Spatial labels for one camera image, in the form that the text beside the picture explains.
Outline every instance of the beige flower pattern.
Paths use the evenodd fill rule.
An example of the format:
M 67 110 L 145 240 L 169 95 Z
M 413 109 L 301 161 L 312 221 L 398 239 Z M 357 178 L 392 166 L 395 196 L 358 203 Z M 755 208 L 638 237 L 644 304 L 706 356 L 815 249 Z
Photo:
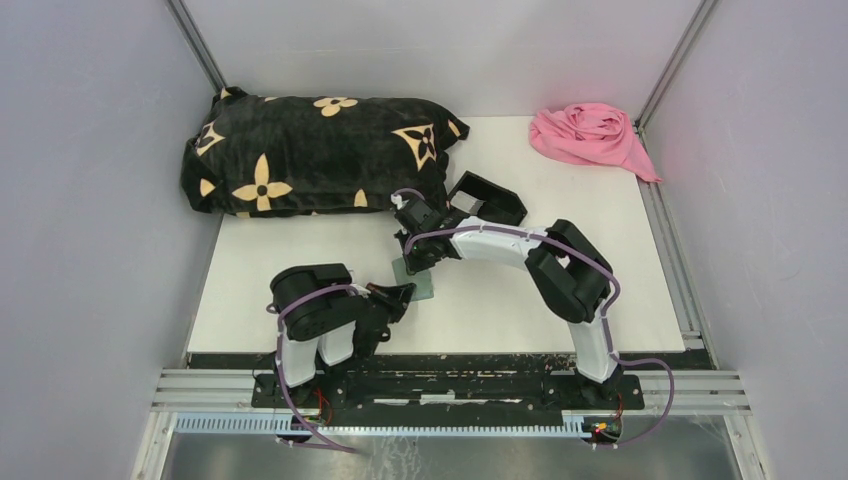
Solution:
M 353 197 L 353 206 L 354 207 L 367 207 L 368 206 L 368 197 L 365 196 L 365 190 L 359 189 L 356 192 L 356 195 Z
M 256 210 L 264 212 L 271 210 L 271 199 L 288 195 L 292 187 L 283 182 L 269 182 L 271 174 L 268 170 L 268 158 L 263 153 L 256 161 L 256 169 L 253 173 L 254 183 L 237 188 L 233 196 L 252 202 L 256 200 Z
M 339 113 L 342 108 L 352 107 L 359 103 L 356 99 L 347 97 L 327 97 L 317 100 L 312 105 L 321 109 L 321 115 L 332 117 Z
M 216 143 L 220 142 L 221 140 L 223 140 L 225 138 L 222 135 L 218 135 L 218 132 L 215 131 L 215 121 L 214 120 L 207 123 L 206 125 L 204 125 L 203 128 L 200 129 L 200 131 L 201 132 L 205 131 L 205 133 L 203 133 L 203 135 L 201 135 L 197 139 L 197 142 L 194 144 L 195 152 L 197 153 L 198 157 L 202 156 L 204 153 L 206 153 L 207 150 L 212 148 L 212 145 L 215 145 Z M 206 140 L 207 138 L 211 139 L 211 141 L 209 143 L 206 143 L 205 145 L 203 145 L 201 147 L 200 144 L 203 143 L 203 141 Z
M 207 195 L 212 193 L 212 190 L 215 190 L 215 184 L 213 184 L 209 180 L 206 180 L 205 178 L 201 178 L 200 179 L 200 196 L 205 198 Z
M 420 127 L 407 127 L 395 130 L 392 133 L 406 140 L 409 148 L 412 149 L 412 154 L 415 156 L 415 162 L 418 164 L 418 171 L 427 160 L 436 161 L 436 141 L 433 135 L 433 124 L 421 125 Z

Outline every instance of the white board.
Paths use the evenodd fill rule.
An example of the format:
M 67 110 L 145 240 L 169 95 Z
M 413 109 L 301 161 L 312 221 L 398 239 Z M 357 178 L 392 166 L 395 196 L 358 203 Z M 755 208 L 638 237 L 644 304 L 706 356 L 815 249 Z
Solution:
M 605 102 L 634 118 L 699 0 L 186 0 L 229 85 L 409 96 L 457 115 Z
M 621 351 L 681 351 L 683 341 L 635 177 L 578 167 L 536 153 L 530 117 L 464 118 L 471 135 L 450 150 L 449 186 L 465 170 L 516 192 L 523 226 L 571 220 L 612 265 L 623 286 L 610 310 Z M 297 265 L 341 262 L 359 283 L 394 285 L 400 256 L 388 213 L 283 219 L 227 217 L 221 226 L 189 352 L 270 352 L 275 317 L 269 283 Z M 379 353 L 573 352 L 566 322 L 551 313 L 530 275 L 479 261 L 431 269 L 435 297 L 414 302 Z

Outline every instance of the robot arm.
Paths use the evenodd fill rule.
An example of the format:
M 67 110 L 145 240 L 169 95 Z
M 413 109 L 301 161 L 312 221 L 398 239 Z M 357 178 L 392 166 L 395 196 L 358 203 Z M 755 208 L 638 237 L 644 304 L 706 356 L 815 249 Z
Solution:
M 599 312 L 610 295 L 607 278 L 544 238 L 564 244 L 606 270 L 609 263 L 571 222 L 557 220 L 549 228 L 520 228 L 486 222 L 452 210 L 447 215 L 412 197 L 393 198 L 402 230 L 395 236 L 404 247 L 410 274 L 434 266 L 442 258 L 490 260 L 527 271 L 548 308 L 568 322 L 577 352 L 577 372 L 612 392 L 621 368 L 610 356 Z M 412 237 L 418 240 L 408 248 Z

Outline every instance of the enclosure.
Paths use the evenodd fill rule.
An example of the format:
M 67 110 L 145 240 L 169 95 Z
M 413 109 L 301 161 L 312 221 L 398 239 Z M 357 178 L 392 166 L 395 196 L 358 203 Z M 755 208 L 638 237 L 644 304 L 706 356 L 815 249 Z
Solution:
M 0 477 L 844 476 L 848 4 L 45 0 L 2 11 Z M 398 223 L 192 211 L 186 141 L 219 141 L 204 119 L 235 87 L 269 105 L 408 97 L 449 110 L 452 129 L 470 133 L 453 130 L 447 190 L 473 172 L 520 196 L 523 227 L 577 225 L 621 281 L 610 317 L 621 357 L 671 365 L 675 384 L 625 369 L 637 385 L 626 401 L 642 403 L 620 400 L 619 438 L 650 429 L 674 392 L 668 420 L 594 451 L 580 425 L 615 409 L 560 408 L 546 393 L 572 388 L 569 325 L 526 272 L 446 260 L 433 298 L 331 384 L 336 423 L 321 431 L 358 454 L 281 442 L 304 432 L 274 384 L 269 282 L 343 262 L 357 281 L 400 283 Z M 586 102 L 629 115 L 662 183 L 534 150 L 533 115 Z M 265 170 L 257 162 L 253 181 L 249 168 L 257 192 L 277 181 Z M 472 377 L 509 382 L 502 415 L 457 395 Z M 319 397 L 303 412 L 322 410 Z

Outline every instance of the black pillow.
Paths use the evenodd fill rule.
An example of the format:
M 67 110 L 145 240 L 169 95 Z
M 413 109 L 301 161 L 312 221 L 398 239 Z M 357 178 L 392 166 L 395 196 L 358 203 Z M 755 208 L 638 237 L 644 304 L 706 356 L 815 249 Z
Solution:
M 180 183 L 199 212 L 251 217 L 388 210 L 419 190 L 447 202 L 445 149 L 469 127 L 414 98 L 216 95 L 186 144 Z

